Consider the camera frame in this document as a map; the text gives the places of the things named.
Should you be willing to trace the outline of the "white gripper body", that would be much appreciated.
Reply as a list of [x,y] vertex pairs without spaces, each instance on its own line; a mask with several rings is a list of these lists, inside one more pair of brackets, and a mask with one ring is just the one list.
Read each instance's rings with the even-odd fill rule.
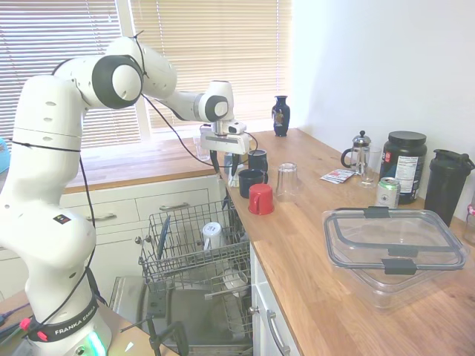
[[204,131],[200,135],[202,146],[210,151],[229,152],[244,155],[249,151],[249,137],[243,134],[218,136],[212,131]]

